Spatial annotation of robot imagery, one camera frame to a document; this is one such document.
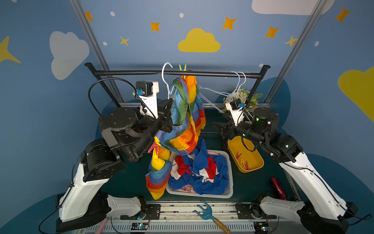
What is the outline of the green clothespin rainbow jacket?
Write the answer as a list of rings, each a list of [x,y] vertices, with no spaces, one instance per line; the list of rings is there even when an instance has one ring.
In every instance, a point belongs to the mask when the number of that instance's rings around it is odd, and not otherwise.
[[[187,71],[187,64],[184,64],[184,66],[182,66],[181,64],[179,64],[179,70],[180,71]]]

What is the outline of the rainbow striped jacket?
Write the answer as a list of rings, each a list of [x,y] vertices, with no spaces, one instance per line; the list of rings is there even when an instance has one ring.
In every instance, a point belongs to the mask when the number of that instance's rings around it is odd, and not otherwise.
[[[154,200],[165,192],[172,162],[171,153],[187,155],[196,147],[201,131],[206,125],[206,116],[195,76],[181,76],[173,81],[171,98],[171,133],[159,131],[154,141],[160,144],[158,155],[153,154],[146,174],[146,183]]]

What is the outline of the pink clothespin rainbow jacket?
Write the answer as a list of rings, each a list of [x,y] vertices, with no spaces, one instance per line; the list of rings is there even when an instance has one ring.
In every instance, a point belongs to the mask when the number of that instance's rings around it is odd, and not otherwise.
[[[156,141],[154,141],[153,144],[151,145],[151,147],[149,148],[148,153],[153,152],[153,154],[158,155],[159,148],[160,148],[160,144],[157,143]]]

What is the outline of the pink kids jacket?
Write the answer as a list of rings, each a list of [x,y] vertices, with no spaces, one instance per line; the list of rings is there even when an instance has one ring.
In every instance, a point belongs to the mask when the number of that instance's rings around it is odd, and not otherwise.
[[[185,185],[181,189],[178,189],[176,191],[182,193],[195,193],[195,190],[191,185]]]

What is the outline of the blue red white jacket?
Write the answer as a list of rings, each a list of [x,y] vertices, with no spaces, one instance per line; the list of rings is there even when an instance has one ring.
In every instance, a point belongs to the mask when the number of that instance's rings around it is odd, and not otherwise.
[[[209,154],[206,141],[200,138],[191,153],[173,159],[168,185],[173,190],[191,185],[200,195],[220,195],[228,185],[227,172],[226,158]]]

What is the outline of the yellow clothespin top blue jacket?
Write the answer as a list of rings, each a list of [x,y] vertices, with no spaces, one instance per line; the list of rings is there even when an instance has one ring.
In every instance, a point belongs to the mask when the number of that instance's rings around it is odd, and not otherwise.
[[[240,158],[240,162],[241,162],[242,165],[245,165],[245,164],[246,164],[246,161],[244,160],[243,157]]]

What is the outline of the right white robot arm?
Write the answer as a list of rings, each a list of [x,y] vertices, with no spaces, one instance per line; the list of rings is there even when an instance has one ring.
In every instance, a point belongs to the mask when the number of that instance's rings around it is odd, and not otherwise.
[[[251,122],[244,120],[242,111],[235,110],[228,122],[213,122],[212,126],[223,140],[241,137],[259,146],[308,197],[303,202],[259,196],[253,201],[258,212],[298,222],[312,234],[346,233],[350,227],[348,219],[356,215],[357,206],[334,192],[292,136],[279,132],[279,119],[270,108],[258,107]]]

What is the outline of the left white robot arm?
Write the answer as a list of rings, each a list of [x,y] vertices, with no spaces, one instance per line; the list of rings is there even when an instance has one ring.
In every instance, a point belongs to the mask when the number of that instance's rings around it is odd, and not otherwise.
[[[140,119],[128,107],[99,117],[102,137],[90,142],[79,156],[76,175],[59,200],[58,234],[93,226],[107,217],[146,216],[148,206],[143,196],[116,198],[100,189],[125,168],[125,161],[138,162],[160,130],[172,131],[172,103],[170,98],[158,104],[157,118]]]

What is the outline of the white wire hanger pink jacket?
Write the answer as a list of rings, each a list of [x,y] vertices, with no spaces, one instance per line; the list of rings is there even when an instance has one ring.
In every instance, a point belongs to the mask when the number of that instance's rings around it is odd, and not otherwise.
[[[249,99],[250,92],[241,88],[241,86],[243,84],[245,84],[245,82],[246,82],[246,75],[243,72],[238,73],[238,72],[232,71],[232,73],[236,74],[239,77],[239,81],[238,81],[237,86],[234,87],[234,89],[231,93],[218,92],[218,91],[215,91],[215,90],[211,90],[209,88],[203,88],[203,87],[199,86],[200,89],[209,90],[209,91],[217,93],[221,96],[225,96],[225,98],[224,98],[225,108],[220,109],[214,103],[212,103],[209,99],[207,99],[203,94],[200,95],[203,100],[205,100],[207,103],[211,104],[215,109],[218,110],[218,112],[223,114],[223,116],[226,119],[228,118],[228,120],[230,120],[232,118],[232,113],[231,113],[232,111],[234,111],[234,115],[238,114],[238,116],[240,114],[245,115],[246,112],[248,114],[250,114],[249,111],[250,110],[253,111],[254,106],[256,106],[258,104],[257,99],[262,97],[262,94],[255,94],[251,97],[250,101],[248,101],[248,103],[246,103],[246,101]],[[237,100],[239,101],[238,110],[234,110],[233,108],[229,109],[228,107],[230,106],[230,103],[235,102]]]

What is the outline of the white hanger rainbow jacket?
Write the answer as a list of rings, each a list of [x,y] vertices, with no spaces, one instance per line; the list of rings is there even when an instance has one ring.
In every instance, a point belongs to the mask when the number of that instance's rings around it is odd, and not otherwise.
[[[166,74],[166,71],[168,68],[171,68],[171,69],[173,68],[173,65],[170,62],[164,63],[161,69],[161,79],[162,79],[162,82],[166,86],[167,99],[171,98],[172,92],[174,91],[174,87],[173,87],[170,75]]]

